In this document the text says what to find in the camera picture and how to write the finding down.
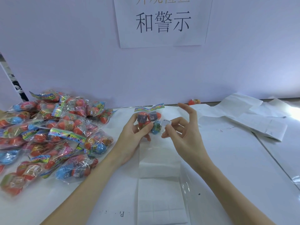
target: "white sticker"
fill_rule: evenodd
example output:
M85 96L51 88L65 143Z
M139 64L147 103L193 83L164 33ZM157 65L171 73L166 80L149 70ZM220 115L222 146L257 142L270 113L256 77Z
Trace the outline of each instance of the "white sticker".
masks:
M172 122L170 121L170 120L168 120L168 119L163 119L162 121L161 121L161 126L166 126L166 125L170 125Z

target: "paper sign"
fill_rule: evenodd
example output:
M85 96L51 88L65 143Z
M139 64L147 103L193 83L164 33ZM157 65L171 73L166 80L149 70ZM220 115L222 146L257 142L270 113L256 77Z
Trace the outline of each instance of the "paper sign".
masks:
M121 48L205 43L212 0L114 0Z

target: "person's left hand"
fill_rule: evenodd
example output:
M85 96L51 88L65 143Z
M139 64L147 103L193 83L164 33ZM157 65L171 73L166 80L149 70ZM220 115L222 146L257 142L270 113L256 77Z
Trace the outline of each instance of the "person's left hand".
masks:
M114 161L120 166L131 159L143 137L146 137L148 141L151 141L148 133L153 128L153 123L149 123L139 131L137 125L134 125L136 119L137 113L131 116L127 124L124 126L117 143L109 153L110 156L114 157Z

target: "hand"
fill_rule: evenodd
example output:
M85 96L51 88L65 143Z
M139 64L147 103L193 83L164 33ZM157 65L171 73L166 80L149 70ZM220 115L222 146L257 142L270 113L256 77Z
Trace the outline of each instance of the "hand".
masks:
M193 169L203 168L207 162L211 162L198 128L197 112L190 106L179 103L178 106L190 115L190 122L183 117L172 120L171 125L166 126L162 138L170 137L178 154Z
M117 143L109 153L110 156L113 156L114 162L119 166L125 164L131 159L143 137L146 137L148 141L151 141L148 133L153 128L153 123L149 123L139 131L137 125L134 125L136 119L137 113L131 116L127 124L124 126Z

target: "white wall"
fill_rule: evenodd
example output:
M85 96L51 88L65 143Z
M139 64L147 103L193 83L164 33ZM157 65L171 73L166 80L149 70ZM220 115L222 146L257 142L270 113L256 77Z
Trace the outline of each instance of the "white wall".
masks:
M300 96L300 0L213 0L203 46L120 49L113 0L0 0L0 51L25 93L110 107Z
M13 83L0 63L0 110L6 111L12 105L22 102L20 95L15 90Z

